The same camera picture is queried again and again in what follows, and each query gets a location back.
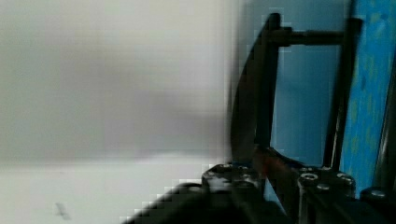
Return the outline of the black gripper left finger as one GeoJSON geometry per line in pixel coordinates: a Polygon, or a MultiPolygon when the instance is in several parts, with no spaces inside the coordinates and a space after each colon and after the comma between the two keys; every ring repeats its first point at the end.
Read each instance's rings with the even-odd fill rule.
{"type": "Polygon", "coordinates": [[[233,187],[242,187],[260,200],[263,198],[262,176],[246,165],[217,164],[205,171],[201,180],[204,193],[231,192],[233,187]]]}

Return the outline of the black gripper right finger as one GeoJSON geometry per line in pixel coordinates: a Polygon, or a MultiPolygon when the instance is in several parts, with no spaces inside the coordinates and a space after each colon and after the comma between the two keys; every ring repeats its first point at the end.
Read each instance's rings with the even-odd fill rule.
{"type": "Polygon", "coordinates": [[[253,152],[254,169],[269,180],[286,214],[297,218],[299,214],[300,171],[306,165],[290,159],[272,147],[256,146],[253,152]]]}

